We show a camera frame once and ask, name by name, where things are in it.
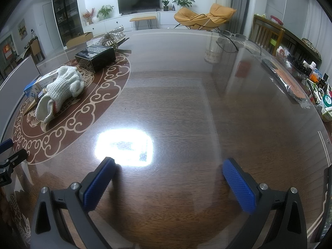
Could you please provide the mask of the yellow lounge chair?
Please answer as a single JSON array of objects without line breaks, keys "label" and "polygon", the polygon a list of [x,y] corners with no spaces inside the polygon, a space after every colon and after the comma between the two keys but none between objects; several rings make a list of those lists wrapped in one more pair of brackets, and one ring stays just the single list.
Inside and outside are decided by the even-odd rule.
[{"label": "yellow lounge chair", "polygon": [[174,19],[179,26],[187,27],[191,30],[207,30],[219,29],[221,25],[229,22],[235,15],[236,9],[231,7],[212,4],[208,13],[195,13],[186,7],[181,8],[175,15]]}]

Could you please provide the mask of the wooden dining chair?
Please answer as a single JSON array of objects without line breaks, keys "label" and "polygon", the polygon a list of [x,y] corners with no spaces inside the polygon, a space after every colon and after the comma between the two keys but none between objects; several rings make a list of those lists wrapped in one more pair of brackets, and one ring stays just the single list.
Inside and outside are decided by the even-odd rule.
[{"label": "wooden dining chair", "polygon": [[264,17],[253,16],[249,39],[273,56],[281,45],[285,29]]}]

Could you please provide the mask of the blue white medicine box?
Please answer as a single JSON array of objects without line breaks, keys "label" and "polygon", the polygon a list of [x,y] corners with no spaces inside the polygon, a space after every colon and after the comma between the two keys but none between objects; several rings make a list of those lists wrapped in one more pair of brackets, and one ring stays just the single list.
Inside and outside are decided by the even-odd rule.
[{"label": "blue white medicine box", "polygon": [[36,96],[45,89],[48,84],[54,82],[58,76],[57,69],[33,80],[24,88],[24,93],[30,102],[34,101]]}]

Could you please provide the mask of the black cardboard box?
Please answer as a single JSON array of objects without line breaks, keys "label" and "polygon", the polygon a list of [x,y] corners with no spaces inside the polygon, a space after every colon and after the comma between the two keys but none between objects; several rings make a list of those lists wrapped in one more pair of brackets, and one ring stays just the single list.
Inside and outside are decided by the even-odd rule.
[{"label": "black cardboard box", "polygon": [[112,47],[91,45],[78,52],[75,59],[80,67],[97,73],[116,61],[115,51]]}]

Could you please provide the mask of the potted green plant right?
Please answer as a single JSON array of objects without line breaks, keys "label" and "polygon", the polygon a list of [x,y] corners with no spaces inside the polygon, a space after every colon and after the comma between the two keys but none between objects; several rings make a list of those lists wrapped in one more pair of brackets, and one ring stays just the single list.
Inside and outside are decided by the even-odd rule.
[{"label": "potted green plant right", "polygon": [[195,0],[172,0],[172,2],[180,7],[192,7],[192,5],[195,3]]}]

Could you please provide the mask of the foil packet on table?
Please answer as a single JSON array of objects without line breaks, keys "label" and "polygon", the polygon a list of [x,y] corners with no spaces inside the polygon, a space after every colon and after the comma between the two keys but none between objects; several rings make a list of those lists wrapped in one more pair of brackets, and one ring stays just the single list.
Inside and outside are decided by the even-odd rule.
[{"label": "foil packet on table", "polygon": [[270,59],[262,59],[261,64],[269,71],[281,88],[303,109],[310,108],[311,103],[308,101],[304,90],[286,69]]}]

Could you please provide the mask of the grey white storage bin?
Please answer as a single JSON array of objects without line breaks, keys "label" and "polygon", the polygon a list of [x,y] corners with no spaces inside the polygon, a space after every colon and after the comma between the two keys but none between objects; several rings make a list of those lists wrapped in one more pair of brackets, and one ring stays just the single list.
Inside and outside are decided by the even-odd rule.
[{"label": "grey white storage bin", "polygon": [[31,56],[24,59],[5,79],[0,93],[0,134],[4,136],[7,125],[24,96],[24,88],[36,80],[40,72]]}]

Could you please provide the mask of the potted green plant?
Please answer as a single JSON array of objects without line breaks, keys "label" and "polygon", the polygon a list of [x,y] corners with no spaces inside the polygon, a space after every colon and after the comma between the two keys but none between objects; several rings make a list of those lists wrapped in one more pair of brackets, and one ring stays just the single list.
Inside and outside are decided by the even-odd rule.
[{"label": "potted green plant", "polygon": [[195,3],[195,0],[172,0],[172,2],[180,7],[192,7],[192,5]]},{"label": "potted green plant", "polygon": [[97,17],[99,19],[108,19],[111,15],[113,8],[114,6],[111,5],[103,5],[97,12]]}]

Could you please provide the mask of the white knit glove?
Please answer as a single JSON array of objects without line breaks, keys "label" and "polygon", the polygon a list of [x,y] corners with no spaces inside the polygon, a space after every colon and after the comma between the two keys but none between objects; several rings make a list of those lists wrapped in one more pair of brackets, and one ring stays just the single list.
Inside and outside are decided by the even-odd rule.
[{"label": "white knit glove", "polygon": [[44,124],[55,117],[67,99],[78,97],[85,87],[77,67],[61,66],[57,73],[56,80],[47,85],[47,92],[36,107],[35,117]]}]

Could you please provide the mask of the black flat television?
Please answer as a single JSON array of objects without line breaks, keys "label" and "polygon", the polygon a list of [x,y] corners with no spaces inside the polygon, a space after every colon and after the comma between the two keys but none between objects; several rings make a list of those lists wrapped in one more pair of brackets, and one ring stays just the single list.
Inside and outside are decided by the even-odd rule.
[{"label": "black flat television", "polygon": [[118,0],[120,14],[136,13],[138,11],[158,10],[160,0]]}]

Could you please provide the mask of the brown cardboard box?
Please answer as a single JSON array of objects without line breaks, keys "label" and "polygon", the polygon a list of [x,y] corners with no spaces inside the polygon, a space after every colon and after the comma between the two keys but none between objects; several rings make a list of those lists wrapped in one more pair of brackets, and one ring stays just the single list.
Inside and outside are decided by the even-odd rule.
[{"label": "brown cardboard box", "polygon": [[66,44],[66,47],[67,48],[72,48],[74,46],[77,46],[77,45],[80,45],[80,44],[83,44],[85,42],[88,42],[90,41],[91,39],[93,38],[93,33],[92,32],[87,32],[87,33],[84,33],[80,36],[77,36],[75,38],[72,38],[70,39],[67,44]]}]

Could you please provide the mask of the grey curtain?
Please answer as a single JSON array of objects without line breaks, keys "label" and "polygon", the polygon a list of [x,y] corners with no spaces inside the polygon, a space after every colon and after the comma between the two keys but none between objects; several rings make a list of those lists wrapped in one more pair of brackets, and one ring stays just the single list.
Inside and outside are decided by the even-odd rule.
[{"label": "grey curtain", "polygon": [[231,0],[231,8],[235,10],[235,13],[228,23],[230,32],[243,34],[248,7],[249,0]]}]

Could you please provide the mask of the eyeglasses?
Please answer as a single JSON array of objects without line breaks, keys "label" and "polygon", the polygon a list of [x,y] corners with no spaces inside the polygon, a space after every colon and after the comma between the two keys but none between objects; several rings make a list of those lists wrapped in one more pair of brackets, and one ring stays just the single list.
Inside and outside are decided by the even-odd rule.
[{"label": "eyeglasses", "polygon": [[226,51],[226,42],[229,44],[229,50],[227,53],[236,53],[239,51],[240,46],[245,46],[248,39],[245,35],[239,33],[232,33],[228,30],[218,31],[219,38],[216,40],[216,44],[221,47],[222,50]]}]

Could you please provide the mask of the dark glass display cabinet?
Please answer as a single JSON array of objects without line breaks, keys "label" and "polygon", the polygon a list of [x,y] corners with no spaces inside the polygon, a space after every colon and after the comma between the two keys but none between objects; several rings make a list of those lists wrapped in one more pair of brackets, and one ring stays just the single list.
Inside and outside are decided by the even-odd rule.
[{"label": "dark glass display cabinet", "polygon": [[52,0],[55,21],[62,45],[83,34],[77,0]]}]

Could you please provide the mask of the small potted plant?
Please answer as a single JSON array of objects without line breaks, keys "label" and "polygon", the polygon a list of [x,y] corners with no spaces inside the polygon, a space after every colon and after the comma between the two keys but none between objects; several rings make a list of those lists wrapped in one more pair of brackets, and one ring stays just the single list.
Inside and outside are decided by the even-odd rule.
[{"label": "small potted plant", "polygon": [[162,4],[163,4],[163,11],[168,11],[169,0],[162,0]]}]

